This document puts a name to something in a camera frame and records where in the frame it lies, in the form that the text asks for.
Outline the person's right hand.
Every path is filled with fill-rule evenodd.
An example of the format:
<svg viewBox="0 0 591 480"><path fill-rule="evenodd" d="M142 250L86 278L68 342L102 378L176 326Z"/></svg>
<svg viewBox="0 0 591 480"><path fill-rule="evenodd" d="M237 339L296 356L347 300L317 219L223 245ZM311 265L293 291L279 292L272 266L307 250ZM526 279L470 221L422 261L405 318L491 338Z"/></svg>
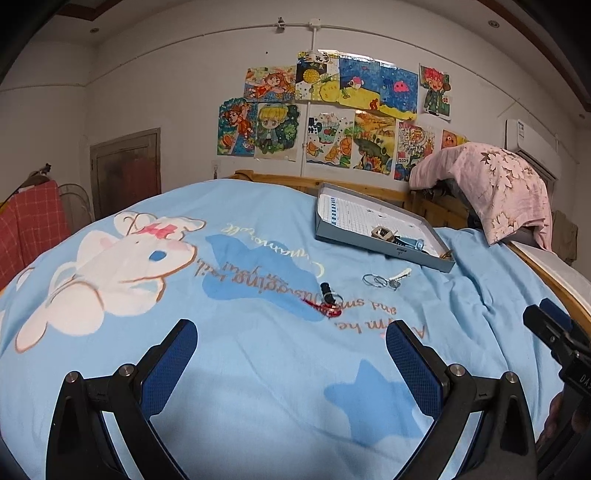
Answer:
<svg viewBox="0 0 591 480"><path fill-rule="evenodd" d="M549 442L556 434L558 429L558 417L562 410L563 393L557 394L551 401L549 406L549 414L544 423L544 429L540 434L536 448L541 448L545 443ZM584 434L590 424L590 409L585 407L576 410L571 418L571 427L578 434Z"/></svg>

